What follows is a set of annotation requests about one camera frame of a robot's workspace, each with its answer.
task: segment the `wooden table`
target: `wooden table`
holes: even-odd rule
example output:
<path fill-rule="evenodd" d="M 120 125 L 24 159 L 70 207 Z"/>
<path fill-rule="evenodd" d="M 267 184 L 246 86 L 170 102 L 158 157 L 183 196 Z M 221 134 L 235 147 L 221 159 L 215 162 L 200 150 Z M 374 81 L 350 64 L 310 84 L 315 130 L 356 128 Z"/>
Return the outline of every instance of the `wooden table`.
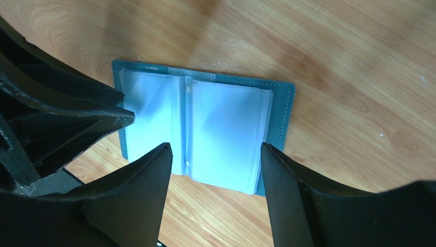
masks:
<path fill-rule="evenodd" d="M 436 179 L 435 1 L 3 0 L 0 14 L 109 85 L 113 59 L 292 81 L 291 158 L 369 191 Z M 112 134 L 68 169 L 89 182 L 125 164 Z M 273 245 L 264 198 L 178 176 L 159 238 Z"/>

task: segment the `open wallet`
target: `open wallet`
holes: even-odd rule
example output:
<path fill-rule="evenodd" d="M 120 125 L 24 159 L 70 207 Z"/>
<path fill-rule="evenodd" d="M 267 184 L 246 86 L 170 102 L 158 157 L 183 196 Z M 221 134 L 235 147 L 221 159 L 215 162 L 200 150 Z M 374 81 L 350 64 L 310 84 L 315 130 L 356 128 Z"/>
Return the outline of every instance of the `open wallet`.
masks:
<path fill-rule="evenodd" d="M 119 131 L 125 159 L 169 142 L 172 174 L 265 196 L 261 144 L 283 150 L 293 84 L 121 60 L 112 67 L 120 107 L 135 113 Z"/>

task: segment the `teal leather cover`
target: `teal leather cover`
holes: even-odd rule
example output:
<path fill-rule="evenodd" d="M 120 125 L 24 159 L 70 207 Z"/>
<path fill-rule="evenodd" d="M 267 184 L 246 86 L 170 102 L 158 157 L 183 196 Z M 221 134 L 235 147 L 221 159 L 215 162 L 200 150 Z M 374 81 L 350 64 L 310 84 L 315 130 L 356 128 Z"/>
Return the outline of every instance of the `teal leather cover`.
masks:
<path fill-rule="evenodd" d="M 133 69 L 146 73 L 155 73 L 163 75 L 175 76 L 192 76 L 196 80 L 239 85 L 251 86 L 259 89 L 271 90 L 274 93 L 272 102 L 270 123 L 267 133 L 266 142 L 272 144 L 279 150 L 283 151 L 284 143 L 286 140 L 286 131 L 289 125 L 290 113 L 292 110 L 296 88 L 290 82 L 273 81 L 256 79 L 241 76 L 231 76 L 224 74 L 213 74 L 200 72 L 190 69 L 168 67 L 158 64 L 150 64 L 143 62 L 114 60 L 112 62 L 112 69 L 114 75 L 115 88 L 121 90 L 119 72 L 124 69 Z M 119 130 L 120 145 L 122 156 L 127 159 L 127 148 L 125 146 L 125 130 Z M 257 187 L 257 195 L 265 196 L 265 188 L 263 184 L 262 172 L 260 173 L 259 183 Z"/>

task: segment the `wallet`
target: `wallet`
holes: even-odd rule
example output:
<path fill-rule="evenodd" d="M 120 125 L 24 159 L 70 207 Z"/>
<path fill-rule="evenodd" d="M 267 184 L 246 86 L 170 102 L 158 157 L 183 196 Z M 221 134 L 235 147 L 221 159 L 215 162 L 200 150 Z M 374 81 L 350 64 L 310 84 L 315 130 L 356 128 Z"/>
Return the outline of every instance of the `wallet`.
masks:
<path fill-rule="evenodd" d="M 173 174 L 265 196 L 261 144 L 283 149 L 293 84 L 122 60 L 112 67 L 120 107 L 135 113 L 119 131 L 125 159 L 169 142 Z"/>

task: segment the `wood grain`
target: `wood grain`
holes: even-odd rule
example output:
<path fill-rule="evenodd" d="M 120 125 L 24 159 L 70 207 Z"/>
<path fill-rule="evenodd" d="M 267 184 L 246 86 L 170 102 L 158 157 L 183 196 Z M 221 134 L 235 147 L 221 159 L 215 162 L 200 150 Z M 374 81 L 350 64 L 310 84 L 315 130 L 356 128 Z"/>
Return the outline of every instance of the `wood grain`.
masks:
<path fill-rule="evenodd" d="M 29 42 L 109 85 L 113 59 L 292 81 L 285 153 L 382 191 L 436 179 L 432 0 L 3 0 Z M 126 164 L 116 134 L 68 169 L 89 182 Z M 172 176 L 168 246 L 272 246 L 264 198 Z"/>

